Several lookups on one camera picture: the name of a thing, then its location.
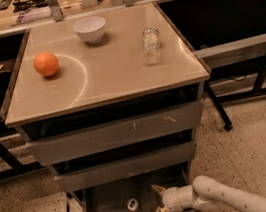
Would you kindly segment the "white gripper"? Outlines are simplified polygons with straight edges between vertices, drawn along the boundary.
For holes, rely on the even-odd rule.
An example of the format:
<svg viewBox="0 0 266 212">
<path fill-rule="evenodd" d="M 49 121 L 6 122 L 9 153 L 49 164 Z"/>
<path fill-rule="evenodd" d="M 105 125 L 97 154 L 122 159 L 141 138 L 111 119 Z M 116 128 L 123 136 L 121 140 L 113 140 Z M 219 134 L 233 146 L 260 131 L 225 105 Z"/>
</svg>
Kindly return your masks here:
<svg viewBox="0 0 266 212">
<path fill-rule="evenodd" d="M 185 187 L 165 188 L 159 185 L 151 185 L 153 191 L 162 195 L 163 208 L 158 207 L 156 212 L 182 212 L 187 209 L 193 209 L 197 195 L 192 185 Z"/>
</svg>

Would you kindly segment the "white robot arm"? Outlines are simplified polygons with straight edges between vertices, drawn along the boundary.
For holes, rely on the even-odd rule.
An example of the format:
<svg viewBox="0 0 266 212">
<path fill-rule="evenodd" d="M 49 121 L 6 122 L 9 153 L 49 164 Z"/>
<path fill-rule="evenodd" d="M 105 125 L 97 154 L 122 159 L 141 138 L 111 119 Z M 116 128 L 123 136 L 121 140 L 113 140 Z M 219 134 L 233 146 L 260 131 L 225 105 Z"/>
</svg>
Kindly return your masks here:
<svg viewBox="0 0 266 212">
<path fill-rule="evenodd" d="M 156 212 L 182 212 L 187 209 L 203 210 L 212 202 L 223 202 L 239 212 L 266 212 L 266 197 L 225 186 L 211 177 L 197 176 L 191 185 L 165 188 L 152 185 L 159 194 L 162 207 Z"/>
</svg>

